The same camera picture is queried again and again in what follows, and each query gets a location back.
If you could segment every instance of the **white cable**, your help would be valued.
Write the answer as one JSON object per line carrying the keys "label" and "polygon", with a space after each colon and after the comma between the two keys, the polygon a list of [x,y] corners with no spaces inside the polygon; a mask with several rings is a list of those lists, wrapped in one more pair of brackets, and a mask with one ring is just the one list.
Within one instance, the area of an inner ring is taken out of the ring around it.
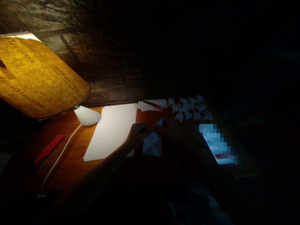
{"label": "white cable", "polygon": [[73,137],[73,135],[75,134],[75,132],[81,127],[81,124],[79,125],[79,127],[74,131],[74,133],[71,135],[71,137],[69,138],[68,142],[66,143],[65,147],[62,150],[62,153],[60,153],[59,157],[57,158],[56,162],[54,163],[54,165],[52,166],[51,170],[49,171],[49,173],[47,174],[46,178],[44,179],[42,186],[41,186],[41,194],[43,194],[43,187],[44,184],[48,178],[48,176],[50,175],[50,173],[52,172],[53,168],[55,167],[55,165],[57,164],[57,162],[59,161],[60,157],[62,156],[63,152],[65,151],[66,147],[68,146],[69,141],[71,140],[71,138]]}

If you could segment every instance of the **hand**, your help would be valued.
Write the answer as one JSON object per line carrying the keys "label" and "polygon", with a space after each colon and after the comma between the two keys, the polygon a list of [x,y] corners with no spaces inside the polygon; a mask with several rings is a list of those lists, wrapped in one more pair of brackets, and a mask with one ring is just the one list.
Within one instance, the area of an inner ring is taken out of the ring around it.
{"label": "hand", "polygon": [[152,128],[158,135],[165,135],[167,138],[180,143],[184,141],[183,132],[174,119],[164,118],[163,123],[167,124],[166,127],[156,125],[156,123],[152,125]]}
{"label": "hand", "polygon": [[124,144],[132,149],[137,148],[143,140],[153,132],[154,130],[146,123],[134,123],[131,126],[128,137]]}

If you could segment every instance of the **wooden table surface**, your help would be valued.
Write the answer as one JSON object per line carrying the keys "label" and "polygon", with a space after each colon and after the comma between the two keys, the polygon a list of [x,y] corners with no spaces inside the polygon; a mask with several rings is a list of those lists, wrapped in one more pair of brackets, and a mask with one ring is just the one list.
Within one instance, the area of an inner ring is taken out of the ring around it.
{"label": "wooden table surface", "polygon": [[[219,116],[206,102],[207,109],[211,112],[214,123],[222,124]],[[102,107],[92,108],[101,113]],[[137,123],[147,123],[152,125],[157,119],[163,117],[173,117],[173,114],[167,114],[159,111],[137,110]],[[182,126],[188,123],[195,123],[192,120],[182,123]],[[27,147],[23,148],[16,157],[13,157],[5,172],[0,177],[1,190],[9,193],[32,193],[39,192],[41,184],[55,163],[56,159],[63,150],[69,137],[80,125],[73,110],[62,113],[52,118],[41,129]],[[102,160],[83,162],[83,156],[94,134],[96,125],[92,127],[80,127],[70,140],[65,152],[53,169],[44,186],[45,192],[64,191],[74,184],[83,174],[100,163]],[[42,162],[40,168],[32,176],[24,175],[25,167],[29,161],[36,158],[41,151],[58,135],[63,134],[66,137],[54,149],[50,156]],[[225,165],[224,170],[232,176],[257,175],[259,169],[247,154],[245,149],[239,145],[235,152],[241,160],[240,165]],[[112,182],[122,185],[132,184],[158,184],[169,182],[189,181],[193,179],[187,174],[184,168],[173,157],[170,150],[164,148],[162,142],[162,156],[148,156],[141,153],[141,147],[136,149],[136,154],[132,158],[126,158],[116,171]]]}

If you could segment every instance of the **lamp shade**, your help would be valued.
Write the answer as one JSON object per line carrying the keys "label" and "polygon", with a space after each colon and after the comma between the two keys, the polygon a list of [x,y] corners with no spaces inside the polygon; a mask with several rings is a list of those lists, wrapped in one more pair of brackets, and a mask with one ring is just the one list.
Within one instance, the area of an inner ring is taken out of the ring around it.
{"label": "lamp shade", "polygon": [[0,97],[35,119],[73,108],[90,85],[42,42],[0,37]]}

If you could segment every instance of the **red pen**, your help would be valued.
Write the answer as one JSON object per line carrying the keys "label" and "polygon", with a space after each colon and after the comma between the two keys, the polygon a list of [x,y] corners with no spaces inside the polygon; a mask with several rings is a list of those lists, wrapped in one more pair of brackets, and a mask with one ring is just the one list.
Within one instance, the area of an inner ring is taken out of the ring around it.
{"label": "red pen", "polygon": [[159,105],[157,105],[157,104],[155,104],[155,103],[151,103],[151,102],[148,102],[148,101],[145,101],[145,100],[143,100],[143,103],[152,105],[152,106],[154,106],[155,108],[157,108],[157,109],[159,109],[159,110],[161,110],[161,111],[164,111],[164,112],[166,112],[166,113],[171,113],[167,108],[164,108],[164,107],[162,107],[162,106],[159,106]]}

